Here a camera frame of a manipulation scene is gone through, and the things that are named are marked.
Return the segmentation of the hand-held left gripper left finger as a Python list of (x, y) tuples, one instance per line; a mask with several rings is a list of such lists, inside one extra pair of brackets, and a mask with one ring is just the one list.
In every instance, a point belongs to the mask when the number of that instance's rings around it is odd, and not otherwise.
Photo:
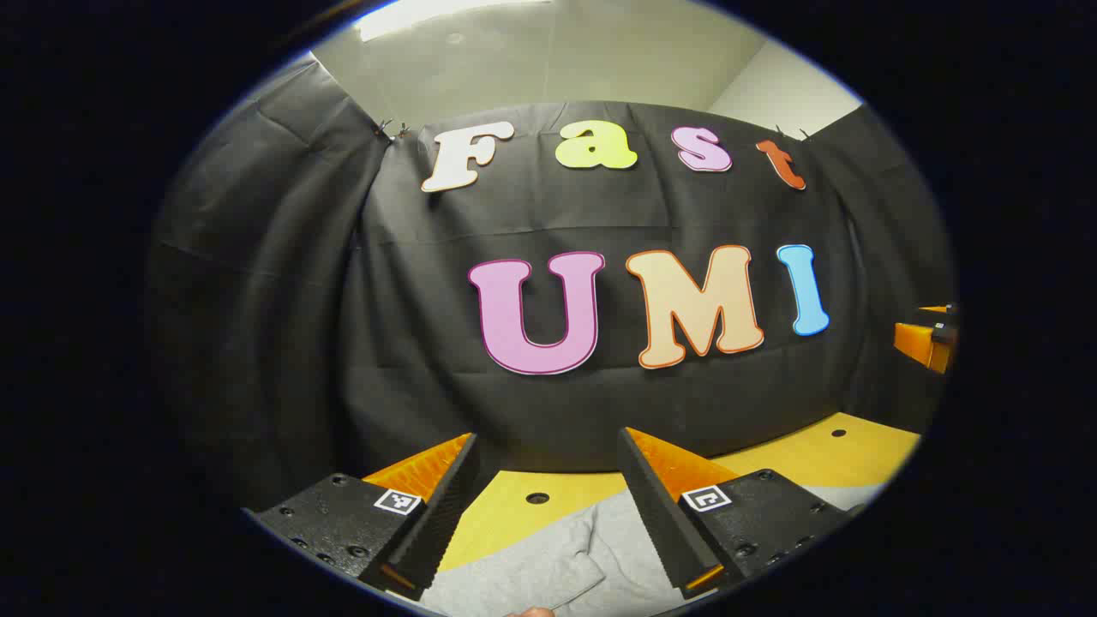
[(477, 498), (479, 472), (477, 435), (465, 433), (367, 476), (323, 476), (249, 516), (344, 577), (420, 601)]

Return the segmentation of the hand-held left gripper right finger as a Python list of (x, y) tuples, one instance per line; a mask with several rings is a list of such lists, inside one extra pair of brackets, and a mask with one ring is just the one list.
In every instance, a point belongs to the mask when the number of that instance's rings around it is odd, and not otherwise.
[(764, 577), (866, 508), (866, 489), (807, 487), (773, 465), (727, 465), (634, 427), (617, 434), (617, 465), (686, 601)]

